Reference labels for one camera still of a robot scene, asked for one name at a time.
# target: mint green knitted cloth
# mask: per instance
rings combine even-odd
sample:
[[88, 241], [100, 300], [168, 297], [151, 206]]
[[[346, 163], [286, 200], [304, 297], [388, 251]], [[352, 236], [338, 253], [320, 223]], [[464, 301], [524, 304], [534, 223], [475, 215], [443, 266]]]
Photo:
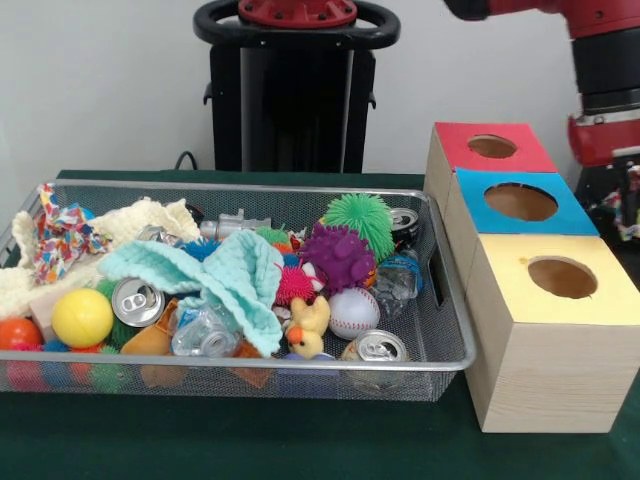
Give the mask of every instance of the mint green knitted cloth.
[[182, 307], [224, 305], [264, 357], [277, 352], [282, 329], [271, 311], [280, 285], [282, 255], [250, 230], [229, 236], [204, 262], [158, 242], [123, 245], [100, 262], [111, 280], [135, 277], [169, 294], [200, 291]]

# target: black cable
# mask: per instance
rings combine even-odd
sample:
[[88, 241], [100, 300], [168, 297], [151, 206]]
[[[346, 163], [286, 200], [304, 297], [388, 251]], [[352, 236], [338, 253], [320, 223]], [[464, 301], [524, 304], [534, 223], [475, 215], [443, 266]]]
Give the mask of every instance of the black cable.
[[198, 162], [196, 162], [196, 158], [193, 156], [193, 153], [189, 152], [188, 150], [180, 154], [180, 156], [178, 157], [178, 161], [176, 162], [176, 166], [173, 167], [173, 169], [180, 170], [180, 166], [182, 165], [182, 161], [184, 160], [185, 157], [189, 157], [189, 160], [191, 160], [191, 166], [193, 167], [193, 169], [198, 170]]

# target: blue painted top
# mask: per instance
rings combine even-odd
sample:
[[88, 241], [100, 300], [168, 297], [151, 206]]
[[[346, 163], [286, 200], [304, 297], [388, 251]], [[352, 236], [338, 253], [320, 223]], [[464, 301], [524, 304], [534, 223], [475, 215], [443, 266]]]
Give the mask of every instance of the blue painted top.
[[[598, 230], [557, 173], [480, 172], [465, 169], [458, 169], [456, 173], [478, 233], [599, 236]], [[485, 192], [501, 184], [540, 189], [555, 199], [558, 210], [543, 221], [508, 217], [491, 208], [485, 201]]]

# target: table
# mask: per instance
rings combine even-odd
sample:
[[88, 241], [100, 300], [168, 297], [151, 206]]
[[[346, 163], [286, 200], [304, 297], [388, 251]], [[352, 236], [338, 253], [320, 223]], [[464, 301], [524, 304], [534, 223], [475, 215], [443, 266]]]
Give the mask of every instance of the table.
[[[63, 171], [62, 178], [422, 188], [420, 175]], [[609, 435], [480, 432], [440, 402], [0, 395], [0, 478], [640, 478], [640, 381]]]

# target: red box lid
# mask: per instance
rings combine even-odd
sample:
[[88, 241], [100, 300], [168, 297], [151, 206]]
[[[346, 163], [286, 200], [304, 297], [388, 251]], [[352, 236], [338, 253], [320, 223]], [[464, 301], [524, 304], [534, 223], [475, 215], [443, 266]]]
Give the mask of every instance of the red box lid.
[[551, 157], [527, 124], [438, 122], [435, 128], [452, 170], [557, 172]]

